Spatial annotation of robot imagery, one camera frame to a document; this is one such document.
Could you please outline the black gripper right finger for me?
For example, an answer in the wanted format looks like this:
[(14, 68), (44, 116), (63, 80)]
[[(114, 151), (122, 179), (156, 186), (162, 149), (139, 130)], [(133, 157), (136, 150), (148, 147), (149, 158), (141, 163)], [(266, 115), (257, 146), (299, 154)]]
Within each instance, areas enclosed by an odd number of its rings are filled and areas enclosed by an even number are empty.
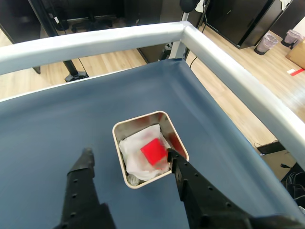
[(252, 229), (251, 216), (235, 205), (174, 149), (168, 162), (191, 229)]

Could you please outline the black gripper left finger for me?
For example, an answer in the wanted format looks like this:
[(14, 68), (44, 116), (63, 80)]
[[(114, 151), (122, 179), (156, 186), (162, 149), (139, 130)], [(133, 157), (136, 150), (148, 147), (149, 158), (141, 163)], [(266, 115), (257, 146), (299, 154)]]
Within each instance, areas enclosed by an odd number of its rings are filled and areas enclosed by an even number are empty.
[(93, 178), (95, 160), (91, 148), (85, 148), (67, 174), (60, 223), (56, 229), (114, 229), (109, 207), (100, 203)]

